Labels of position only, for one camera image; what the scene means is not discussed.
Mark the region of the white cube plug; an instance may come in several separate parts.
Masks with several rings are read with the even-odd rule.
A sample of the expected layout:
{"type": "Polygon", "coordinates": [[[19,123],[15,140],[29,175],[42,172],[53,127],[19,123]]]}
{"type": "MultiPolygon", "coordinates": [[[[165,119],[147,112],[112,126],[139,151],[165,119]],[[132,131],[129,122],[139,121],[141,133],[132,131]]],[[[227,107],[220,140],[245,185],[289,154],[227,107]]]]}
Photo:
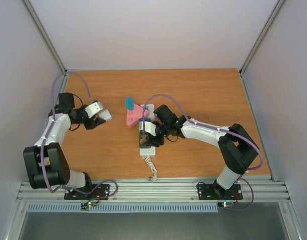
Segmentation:
{"type": "Polygon", "coordinates": [[[106,122],[113,119],[113,117],[112,117],[112,115],[111,115],[111,113],[108,109],[101,111],[99,113],[99,117],[106,122]]]}

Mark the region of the white power strip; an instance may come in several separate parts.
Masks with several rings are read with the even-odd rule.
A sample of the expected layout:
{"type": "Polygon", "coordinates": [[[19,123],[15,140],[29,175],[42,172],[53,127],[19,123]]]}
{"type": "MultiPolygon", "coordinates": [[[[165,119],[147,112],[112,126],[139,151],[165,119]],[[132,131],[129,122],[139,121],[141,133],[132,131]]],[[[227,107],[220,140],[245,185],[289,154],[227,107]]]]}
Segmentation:
{"type": "MultiPolygon", "coordinates": [[[[146,110],[149,112],[149,116],[147,118],[151,118],[152,120],[155,120],[155,105],[154,104],[148,104],[146,106],[146,110]]],[[[141,157],[155,157],[156,156],[156,148],[155,147],[151,147],[151,148],[147,148],[147,149],[139,149],[139,155],[141,157]]]]}

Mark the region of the teal oval plug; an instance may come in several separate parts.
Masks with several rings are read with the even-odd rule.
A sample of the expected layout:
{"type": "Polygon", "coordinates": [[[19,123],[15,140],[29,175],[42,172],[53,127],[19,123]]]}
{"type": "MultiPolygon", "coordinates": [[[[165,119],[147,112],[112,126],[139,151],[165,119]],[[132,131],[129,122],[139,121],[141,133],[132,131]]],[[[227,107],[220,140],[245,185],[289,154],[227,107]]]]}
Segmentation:
{"type": "Polygon", "coordinates": [[[135,103],[134,103],[134,100],[133,100],[132,97],[127,97],[125,99],[125,107],[127,108],[127,110],[133,111],[134,110],[134,105],[135,105],[135,103]]]}

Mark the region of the dark green patterned plug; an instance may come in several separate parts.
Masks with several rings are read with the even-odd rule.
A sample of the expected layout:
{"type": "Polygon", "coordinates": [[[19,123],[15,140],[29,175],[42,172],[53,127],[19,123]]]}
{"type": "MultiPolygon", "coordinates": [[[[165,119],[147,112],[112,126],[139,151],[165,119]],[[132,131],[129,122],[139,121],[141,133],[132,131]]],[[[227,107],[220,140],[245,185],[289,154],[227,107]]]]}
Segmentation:
{"type": "Polygon", "coordinates": [[[152,135],[149,133],[141,133],[139,136],[140,149],[149,149],[152,147],[152,135]]]}

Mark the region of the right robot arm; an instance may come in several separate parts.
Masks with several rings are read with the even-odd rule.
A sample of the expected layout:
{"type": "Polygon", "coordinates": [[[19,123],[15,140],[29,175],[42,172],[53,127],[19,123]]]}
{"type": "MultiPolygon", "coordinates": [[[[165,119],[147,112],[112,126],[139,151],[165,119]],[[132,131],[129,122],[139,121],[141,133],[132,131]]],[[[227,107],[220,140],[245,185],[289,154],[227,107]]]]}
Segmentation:
{"type": "Polygon", "coordinates": [[[218,127],[184,115],[177,117],[166,105],[157,108],[154,115],[155,121],[147,121],[144,116],[139,120],[142,148],[159,148],[165,139],[173,136],[201,141],[220,149],[225,167],[211,187],[218,200],[231,194],[234,184],[259,156],[258,146],[239,124],[218,127]]]}

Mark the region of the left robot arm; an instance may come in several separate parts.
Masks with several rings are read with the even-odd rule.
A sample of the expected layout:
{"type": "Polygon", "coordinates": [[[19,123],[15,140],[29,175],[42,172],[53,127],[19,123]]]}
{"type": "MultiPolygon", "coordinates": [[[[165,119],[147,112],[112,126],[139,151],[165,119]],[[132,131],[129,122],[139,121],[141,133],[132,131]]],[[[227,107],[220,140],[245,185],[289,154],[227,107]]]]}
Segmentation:
{"type": "Polygon", "coordinates": [[[93,130],[110,121],[112,115],[99,101],[77,108],[75,98],[73,93],[59,94],[59,102],[48,115],[42,137],[34,146],[24,149],[23,158],[30,186],[34,190],[48,189],[54,193],[61,188],[76,189],[82,199],[89,199],[94,194],[91,178],[85,172],[70,169],[62,144],[74,125],[93,130]]]}

